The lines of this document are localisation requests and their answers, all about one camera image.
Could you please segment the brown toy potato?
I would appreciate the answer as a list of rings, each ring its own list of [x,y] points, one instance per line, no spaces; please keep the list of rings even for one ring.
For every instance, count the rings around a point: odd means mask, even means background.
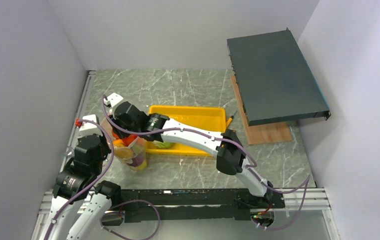
[[[120,160],[128,160],[134,157],[134,152],[129,147],[115,147],[114,155]]]

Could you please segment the purple toy onion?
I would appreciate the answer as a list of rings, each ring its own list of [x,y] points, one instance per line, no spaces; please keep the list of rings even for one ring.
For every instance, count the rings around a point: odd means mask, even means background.
[[[144,165],[146,163],[146,153],[139,153],[136,155],[134,158],[130,160],[128,163],[129,166],[131,167],[139,167],[141,165]]]

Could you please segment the green toy cabbage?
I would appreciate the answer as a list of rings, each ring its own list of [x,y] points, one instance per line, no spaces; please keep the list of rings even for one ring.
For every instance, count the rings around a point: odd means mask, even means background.
[[[158,148],[158,149],[161,149],[161,150],[166,150],[166,149],[169,149],[171,148],[174,143],[172,142],[161,142],[161,141],[154,141],[153,142],[153,145]]]

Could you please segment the clear dotted zip top bag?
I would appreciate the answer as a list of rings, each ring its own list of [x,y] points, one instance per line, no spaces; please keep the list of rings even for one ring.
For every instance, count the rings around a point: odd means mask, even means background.
[[[120,162],[127,165],[134,173],[147,167],[145,139],[136,135],[130,135],[124,139],[120,139],[113,132],[113,128],[106,118],[102,120],[101,126],[108,132],[109,137],[112,139],[114,155]]]

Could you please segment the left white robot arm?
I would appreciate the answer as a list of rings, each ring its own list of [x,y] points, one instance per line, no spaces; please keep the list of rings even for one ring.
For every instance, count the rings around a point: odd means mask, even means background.
[[[41,240],[85,240],[107,210],[121,205],[121,187],[103,180],[102,162],[110,155],[106,137],[82,136],[74,156],[56,177],[48,219]]]

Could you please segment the orange toy pumpkin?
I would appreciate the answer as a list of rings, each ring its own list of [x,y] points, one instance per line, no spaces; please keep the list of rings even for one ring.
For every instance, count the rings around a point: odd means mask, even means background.
[[[113,141],[115,147],[133,147],[138,142],[137,135],[129,135],[123,139],[116,139]]]

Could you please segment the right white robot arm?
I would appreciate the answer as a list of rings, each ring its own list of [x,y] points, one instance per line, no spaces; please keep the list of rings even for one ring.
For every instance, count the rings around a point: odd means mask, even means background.
[[[257,163],[233,130],[203,130],[163,114],[146,114],[124,100],[103,100],[102,111],[121,139],[135,135],[148,142],[182,144],[201,150],[216,158],[219,172],[235,176],[244,184],[255,205],[264,208],[272,202],[273,186],[255,170]]]

